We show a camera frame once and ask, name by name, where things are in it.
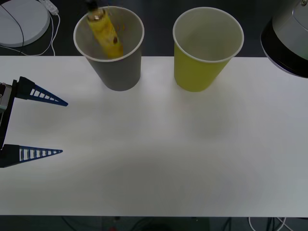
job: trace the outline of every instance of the table surface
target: table surface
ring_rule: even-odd
[[[0,215],[308,217],[308,81],[233,58],[192,93],[173,62],[116,92],[84,57],[0,57],[69,103],[15,100],[5,143],[64,152],[0,169]]]
[[[80,55],[74,46],[75,25],[87,12],[84,0],[51,0],[59,9],[61,24],[54,48],[56,55]],[[100,6],[117,5],[134,11],[145,28],[142,43],[143,56],[173,56],[172,28],[176,19],[185,11],[195,7],[215,7],[234,16],[241,24],[245,42],[238,54],[240,57],[265,57],[260,43],[260,34],[281,0],[97,0]],[[53,16],[55,26],[57,16]],[[47,32],[37,41],[24,47],[26,54],[42,53],[51,40],[51,24]],[[15,51],[0,48],[0,55],[17,55]],[[44,55],[53,55],[51,48]]]

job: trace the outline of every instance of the white table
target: white table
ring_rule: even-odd
[[[83,57],[0,57],[69,103],[16,99],[6,142],[62,154],[0,169],[1,215],[308,217],[308,80],[234,58],[201,93],[173,57],[143,57],[131,90]]]

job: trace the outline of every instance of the gray paper cup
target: gray paper cup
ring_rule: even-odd
[[[74,30],[74,44],[87,58],[103,83],[110,89],[124,91],[134,87],[141,75],[141,43],[144,26],[141,19],[132,11],[116,7],[102,7],[109,12],[118,37],[123,44],[124,56],[109,59],[83,16]]]

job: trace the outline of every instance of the black floor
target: black floor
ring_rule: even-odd
[[[117,5],[134,11],[143,21],[145,37],[143,56],[173,56],[172,28],[185,11],[201,6],[215,7],[234,16],[241,24],[245,42],[238,54],[241,57],[265,57],[260,34],[266,23],[281,5],[281,0],[97,0],[99,5]],[[56,55],[80,55],[74,46],[73,31],[76,23],[87,12],[84,0],[52,0],[59,9],[61,24],[54,41]],[[53,16],[55,25],[58,18]],[[37,41],[24,47],[27,54],[43,52],[51,38],[51,25]],[[15,51],[0,48],[0,55],[17,55]],[[52,55],[49,50],[44,55]]]
[[[59,216],[0,216],[1,231],[251,231],[247,218],[141,218],[121,217],[62,217]],[[272,231],[268,218],[252,218],[256,231]],[[275,230],[280,222],[275,219]],[[308,220],[288,218],[286,224],[294,231],[308,230]],[[165,230],[151,230],[159,225]]]

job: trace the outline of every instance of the black cable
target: black cable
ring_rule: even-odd
[[[275,218],[273,218],[273,227],[272,227],[271,231],[275,231],[275,230],[276,230],[276,228],[275,228]]]
[[[25,37],[24,37],[24,33],[23,33],[23,30],[21,29],[21,26],[19,25],[19,23],[17,22],[17,20],[13,17],[13,15],[10,14],[10,12],[8,12],[2,5],[0,5],[14,20],[15,22],[18,24],[19,28],[20,28],[20,31],[21,31],[21,34],[23,36],[23,45],[19,51],[19,54],[18,55],[21,55],[21,52],[23,51],[23,48],[24,48],[24,42],[25,42]]]
[[[148,222],[146,224],[150,224],[152,222],[152,219],[151,218],[143,218],[141,220],[139,220],[138,222],[136,222],[136,224],[134,224],[134,226],[129,230],[129,231],[134,231],[136,230],[137,228],[141,228],[141,227],[138,227],[140,224],[144,223],[146,220],[148,220]]]
[[[222,231],[225,231],[227,226],[229,226],[229,231],[231,231],[231,223],[232,223],[232,218],[228,218],[225,222],[225,224],[222,226]]]
[[[67,224],[67,226],[71,228],[71,230],[77,231],[73,226],[71,226],[71,225],[67,222],[67,220],[64,219],[63,216],[61,216],[61,218],[62,218],[62,220]]]
[[[232,218],[230,218],[230,222],[229,222],[229,231],[231,231],[232,229]]]
[[[266,224],[266,231],[270,231],[271,221],[272,221],[272,218],[268,218],[268,222]]]

